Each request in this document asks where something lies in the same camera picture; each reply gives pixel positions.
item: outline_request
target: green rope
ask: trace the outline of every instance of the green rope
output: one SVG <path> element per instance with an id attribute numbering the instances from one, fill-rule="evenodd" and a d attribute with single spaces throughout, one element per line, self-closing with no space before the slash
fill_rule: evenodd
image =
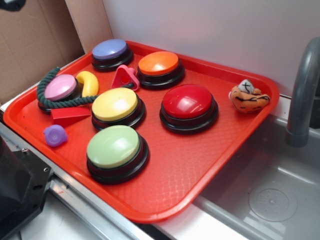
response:
<path id="1" fill-rule="evenodd" d="M 85 104 L 92 104 L 94 100 L 98 97 L 95 96 L 86 96 L 79 97 L 74 100 L 68 101 L 50 101 L 45 97 L 45 90 L 47 85 L 56 77 L 57 73 L 60 71 L 59 67 L 51 70 L 39 83 L 36 90 L 36 97 L 38 101 L 47 109 L 61 109 L 61 108 L 70 108 L 77 107 Z"/>

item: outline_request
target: green button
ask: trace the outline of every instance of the green button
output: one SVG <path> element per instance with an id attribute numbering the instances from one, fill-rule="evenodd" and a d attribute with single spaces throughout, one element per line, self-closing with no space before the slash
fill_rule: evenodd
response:
<path id="1" fill-rule="evenodd" d="M 87 156 L 95 166 L 116 168 L 127 163 L 138 152 L 140 141 L 137 132 L 124 125 L 107 127 L 90 140 Z"/>

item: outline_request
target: white wall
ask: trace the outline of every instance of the white wall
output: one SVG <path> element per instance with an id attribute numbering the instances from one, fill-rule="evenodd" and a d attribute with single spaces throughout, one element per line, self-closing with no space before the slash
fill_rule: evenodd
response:
<path id="1" fill-rule="evenodd" d="M 103 0 L 114 38 L 260 74 L 291 96 L 320 0 Z"/>

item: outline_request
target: pink button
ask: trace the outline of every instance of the pink button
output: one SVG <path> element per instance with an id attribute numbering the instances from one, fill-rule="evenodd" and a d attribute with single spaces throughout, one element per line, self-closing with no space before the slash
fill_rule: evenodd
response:
<path id="1" fill-rule="evenodd" d="M 50 101 L 57 101 L 71 94 L 77 86 L 74 76 L 61 74 L 56 76 L 45 88 L 44 96 Z"/>
<path id="2" fill-rule="evenodd" d="M 168 91 L 163 98 L 165 112 L 176 119 L 192 119 L 207 112 L 212 94 L 201 85 L 186 84 Z"/>

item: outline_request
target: sink drain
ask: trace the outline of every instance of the sink drain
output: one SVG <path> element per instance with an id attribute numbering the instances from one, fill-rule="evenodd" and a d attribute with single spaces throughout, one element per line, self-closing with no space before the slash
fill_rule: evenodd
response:
<path id="1" fill-rule="evenodd" d="M 296 196 L 289 189 L 271 182 L 259 185 L 251 191 L 249 205 L 260 218 L 280 222 L 295 214 L 298 203 Z"/>

